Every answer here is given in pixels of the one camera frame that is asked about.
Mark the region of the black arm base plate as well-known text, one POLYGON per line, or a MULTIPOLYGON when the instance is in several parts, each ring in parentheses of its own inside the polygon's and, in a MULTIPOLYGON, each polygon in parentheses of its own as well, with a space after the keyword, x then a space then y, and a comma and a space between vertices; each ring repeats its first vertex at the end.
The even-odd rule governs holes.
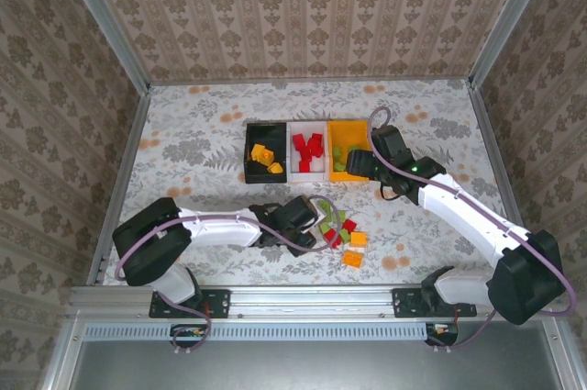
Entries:
POLYGON ((477 316, 477 308, 470 304, 448 304, 434 290, 395 288, 392 290, 393 312, 397 318, 450 318, 477 316))
MULTIPOLYGON (((182 302, 181 306, 195 309, 206 314, 209 318, 227 318, 230 308, 230 291, 228 289, 205 289, 182 302)), ((150 300, 149 317, 194 318, 194 314, 169 306, 154 292, 150 300)))

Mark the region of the grey metal panel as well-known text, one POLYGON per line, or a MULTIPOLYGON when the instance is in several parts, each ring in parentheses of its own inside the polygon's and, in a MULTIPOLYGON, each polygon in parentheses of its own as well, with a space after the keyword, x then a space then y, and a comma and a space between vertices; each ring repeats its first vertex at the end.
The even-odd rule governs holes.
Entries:
POLYGON ((162 340, 58 338, 41 390, 587 390, 565 323, 488 326, 470 344, 415 340, 209 341, 177 353, 162 340))

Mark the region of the aluminium back rail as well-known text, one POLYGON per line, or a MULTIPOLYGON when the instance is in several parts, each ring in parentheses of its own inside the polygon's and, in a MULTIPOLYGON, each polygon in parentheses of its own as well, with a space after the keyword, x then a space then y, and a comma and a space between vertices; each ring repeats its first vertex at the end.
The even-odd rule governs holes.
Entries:
POLYGON ((292 84, 292 83, 330 83, 330 82, 399 82, 399 81, 464 81, 469 83, 469 76, 458 75, 422 75, 422 76, 349 76, 349 77, 281 77, 281 78, 245 78, 245 79, 210 79, 191 81, 152 81, 149 87, 175 85, 216 85, 216 84, 292 84))

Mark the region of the black plastic bin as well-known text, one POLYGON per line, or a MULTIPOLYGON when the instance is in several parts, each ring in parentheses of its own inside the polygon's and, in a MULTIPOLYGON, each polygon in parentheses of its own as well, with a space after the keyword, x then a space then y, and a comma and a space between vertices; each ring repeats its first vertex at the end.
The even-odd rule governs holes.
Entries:
POLYGON ((284 122, 257 122, 246 126, 243 168, 247 184, 284 184, 287 182, 286 124, 284 122), (274 161, 282 167, 280 173, 271 173, 251 153, 255 145, 271 151, 274 161))

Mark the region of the orange plastic bin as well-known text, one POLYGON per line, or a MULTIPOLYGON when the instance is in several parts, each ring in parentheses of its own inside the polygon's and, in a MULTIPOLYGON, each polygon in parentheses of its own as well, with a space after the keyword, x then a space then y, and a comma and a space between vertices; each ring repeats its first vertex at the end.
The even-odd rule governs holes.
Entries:
POLYGON ((359 145, 360 150, 370 150, 368 142, 368 121, 367 120, 330 120, 327 122, 327 139, 329 152, 329 181, 332 183, 342 182, 367 182, 365 177, 353 177, 346 172, 335 172, 334 164, 342 162, 346 165, 348 148, 352 145, 359 145), (339 146, 343 150, 343 158, 335 160, 332 156, 332 149, 339 146))

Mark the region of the aluminium side rail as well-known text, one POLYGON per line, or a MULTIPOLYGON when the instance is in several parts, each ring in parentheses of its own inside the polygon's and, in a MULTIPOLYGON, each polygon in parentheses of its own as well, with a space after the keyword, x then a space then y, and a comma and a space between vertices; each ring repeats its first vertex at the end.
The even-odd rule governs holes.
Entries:
POLYGON ((126 198, 127 188, 132 174, 132 168, 138 146, 141 140, 141 134, 144 129, 147 114, 150 107, 150 96, 143 95, 137 106, 137 112, 134 116, 131 130, 127 138, 119 171, 116 177, 113 193, 110 198, 109 206, 105 214, 105 220, 96 244, 94 257, 87 276, 85 284, 94 286, 100 284, 105 275, 105 269, 109 260, 109 254, 113 245, 112 233, 117 227, 126 198))
POLYGON ((493 134, 492 125, 483 104, 481 93, 477 89, 470 88, 469 95, 482 134, 482 139, 485 144, 485 149, 490 164, 492 165, 495 184, 498 188, 504 207, 504 214, 500 215, 493 213, 489 207, 476 201, 476 204, 482 208, 482 214, 475 211, 467 213, 466 218, 472 218, 473 224, 465 225, 464 223, 459 223, 456 230, 482 254, 494 270, 498 261, 504 257, 502 250, 515 249, 518 243, 513 241, 512 238, 506 239, 502 235, 501 229, 495 228, 492 221, 487 220, 487 216, 495 218, 499 225, 505 225, 506 230, 512 230, 515 233, 520 231, 521 237, 524 236, 527 229, 524 227, 523 219, 521 218, 515 201, 513 189, 505 170, 504 162, 493 134))

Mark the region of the white plastic bin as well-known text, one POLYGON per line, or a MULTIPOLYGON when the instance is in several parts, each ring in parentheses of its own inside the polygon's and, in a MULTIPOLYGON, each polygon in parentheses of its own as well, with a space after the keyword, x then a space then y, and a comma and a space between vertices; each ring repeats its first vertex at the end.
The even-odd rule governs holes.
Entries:
POLYGON ((329 179, 329 143, 327 135, 327 122, 322 120, 315 121, 290 121, 286 123, 286 165, 287 181, 289 183, 320 183, 329 179), (321 137, 322 155, 319 157, 312 156, 309 162, 309 171, 304 172, 300 168, 302 156, 295 148, 294 137, 302 135, 305 144, 312 137, 321 137))

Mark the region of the small connector board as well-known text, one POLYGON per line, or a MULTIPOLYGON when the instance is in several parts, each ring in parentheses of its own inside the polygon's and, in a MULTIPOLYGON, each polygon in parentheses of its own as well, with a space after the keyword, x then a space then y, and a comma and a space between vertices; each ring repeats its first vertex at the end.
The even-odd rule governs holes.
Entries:
POLYGON ((425 343, 432 347, 452 346, 459 336, 458 325, 455 323, 426 323, 425 343))
POLYGON ((170 342, 180 350, 193 350, 196 345, 207 338, 206 324, 177 324, 170 328, 170 342))

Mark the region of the aluminium frame post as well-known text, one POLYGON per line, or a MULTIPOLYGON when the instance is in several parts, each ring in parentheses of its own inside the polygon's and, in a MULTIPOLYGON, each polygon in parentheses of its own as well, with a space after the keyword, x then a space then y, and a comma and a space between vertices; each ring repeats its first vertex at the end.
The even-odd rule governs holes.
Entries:
POLYGON ((469 75, 472 90, 479 90, 494 66, 506 41, 512 35, 515 26, 524 14, 530 0, 506 0, 485 41, 481 52, 469 75))
POLYGON ((112 6, 107 3, 107 0, 83 1, 105 35, 109 46, 123 66, 127 78, 132 82, 138 95, 140 97, 147 95, 150 88, 150 78, 141 65, 122 26, 118 23, 112 6))

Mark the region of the aluminium mounting rail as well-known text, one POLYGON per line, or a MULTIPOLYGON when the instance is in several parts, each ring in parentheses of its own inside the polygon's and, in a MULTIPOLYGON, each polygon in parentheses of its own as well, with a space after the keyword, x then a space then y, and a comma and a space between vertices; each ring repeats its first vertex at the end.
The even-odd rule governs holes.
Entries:
MULTIPOLYGON (((278 322, 285 320, 393 319, 396 291, 410 284, 234 286, 230 320, 278 322)), ((95 320, 144 320, 152 290, 147 286, 83 286, 72 289, 68 313, 95 320)))

